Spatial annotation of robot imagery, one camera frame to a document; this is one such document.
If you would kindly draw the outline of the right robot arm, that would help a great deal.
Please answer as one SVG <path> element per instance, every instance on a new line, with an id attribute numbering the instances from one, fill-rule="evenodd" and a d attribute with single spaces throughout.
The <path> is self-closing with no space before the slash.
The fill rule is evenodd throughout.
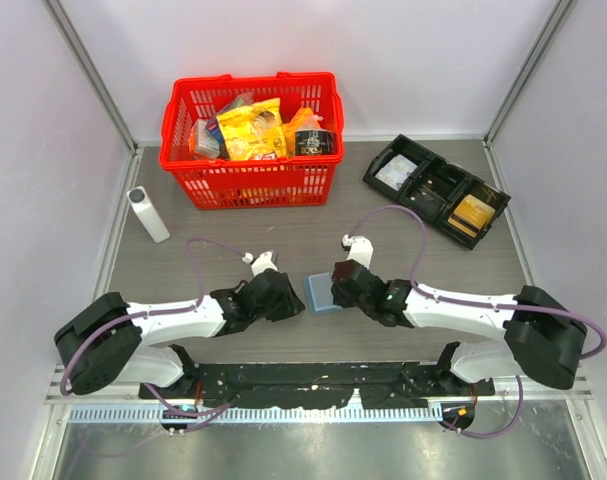
<path id="1" fill-rule="evenodd" d="M 385 327 L 438 328 L 483 337 L 460 343 L 434 371 L 440 391 L 455 395 L 469 383 L 495 376 L 525 375 L 569 390 L 587 336 L 584 320 L 542 289 L 517 295 L 449 292 L 408 280 L 383 281 L 355 260 L 336 263 L 331 275 L 336 305 L 355 307 Z"/>

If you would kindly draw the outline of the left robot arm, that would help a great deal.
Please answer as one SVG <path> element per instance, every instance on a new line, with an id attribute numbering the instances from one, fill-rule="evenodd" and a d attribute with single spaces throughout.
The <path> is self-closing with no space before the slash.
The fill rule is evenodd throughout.
<path id="1" fill-rule="evenodd" d="M 135 382 L 185 398 L 197 376 L 179 340 L 242 333 L 257 320 L 286 320 L 304 309 L 288 275 L 273 268 L 188 301 L 142 304 L 108 292 L 55 334 L 64 365 L 59 389 L 81 396 L 113 382 Z"/>

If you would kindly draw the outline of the blue card holder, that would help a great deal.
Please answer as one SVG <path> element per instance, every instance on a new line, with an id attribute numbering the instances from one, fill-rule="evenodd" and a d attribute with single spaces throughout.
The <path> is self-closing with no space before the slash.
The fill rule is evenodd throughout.
<path id="1" fill-rule="evenodd" d="M 313 314 L 328 314 L 341 310 L 341 307 L 334 303 L 332 285 L 330 272 L 314 274 L 305 278 L 306 296 Z"/>

